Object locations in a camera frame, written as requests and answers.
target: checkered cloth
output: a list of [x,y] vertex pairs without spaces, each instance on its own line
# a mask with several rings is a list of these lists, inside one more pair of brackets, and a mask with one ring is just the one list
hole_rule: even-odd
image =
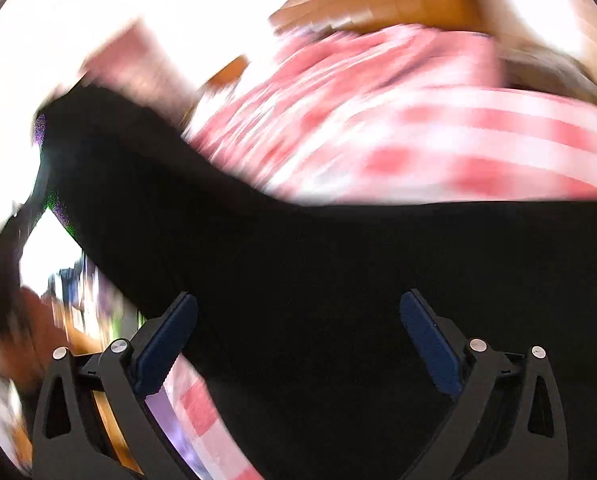
[[[317,43],[291,36],[269,65],[250,69],[264,77],[246,71],[247,88],[201,100],[186,138],[284,200],[597,198],[597,107],[497,88],[485,36],[418,25]],[[168,387],[214,480],[259,479],[183,358]]]

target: blue gripper pad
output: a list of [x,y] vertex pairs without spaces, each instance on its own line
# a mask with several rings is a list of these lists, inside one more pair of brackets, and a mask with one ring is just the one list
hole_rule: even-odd
[[434,385],[441,393],[456,399],[463,390],[461,362],[438,325],[412,292],[401,297],[400,315]]
[[141,327],[136,336],[140,336],[144,328],[149,333],[152,327],[157,326],[151,338],[144,345],[139,345],[143,348],[140,348],[133,367],[136,396],[146,397],[160,390],[178,354],[190,338],[197,318],[196,299],[181,293],[163,316],[149,319]]

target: metal pin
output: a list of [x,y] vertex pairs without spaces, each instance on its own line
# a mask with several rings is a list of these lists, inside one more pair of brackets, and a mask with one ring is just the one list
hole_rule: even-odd
[[533,346],[532,347],[532,355],[537,359],[543,359],[547,354],[543,348],[540,346]]
[[472,341],[469,342],[469,347],[474,352],[485,352],[485,350],[487,350],[487,344],[482,339],[472,339]]
[[113,341],[110,345],[112,352],[115,354],[120,354],[121,352],[125,352],[125,349],[128,347],[128,342],[125,339],[117,339]]
[[56,361],[60,361],[63,357],[67,355],[67,348],[64,346],[59,346],[56,350],[52,352],[52,357],[56,359]]

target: red and white checkered fabric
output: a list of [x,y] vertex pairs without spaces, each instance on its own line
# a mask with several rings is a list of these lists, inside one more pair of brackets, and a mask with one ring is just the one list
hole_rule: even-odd
[[[295,36],[266,69],[218,104],[202,100],[203,124],[193,121],[186,138],[284,200],[597,198],[597,107],[497,88],[485,36],[418,25],[317,43]],[[190,364],[180,358],[168,381],[214,480],[259,479]]]

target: purple fabric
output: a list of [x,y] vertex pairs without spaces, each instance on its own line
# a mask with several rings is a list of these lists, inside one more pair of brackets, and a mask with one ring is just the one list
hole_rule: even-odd
[[165,390],[161,388],[159,393],[147,396],[145,402],[163,430],[163,433],[166,434],[174,448],[176,448],[198,478],[200,480],[212,480],[210,473],[205,469],[194,448],[192,448],[192,444],[190,444],[190,441],[183,433],[181,424],[178,418],[176,418],[176,413],[170,404],[170,400],[167,398]]

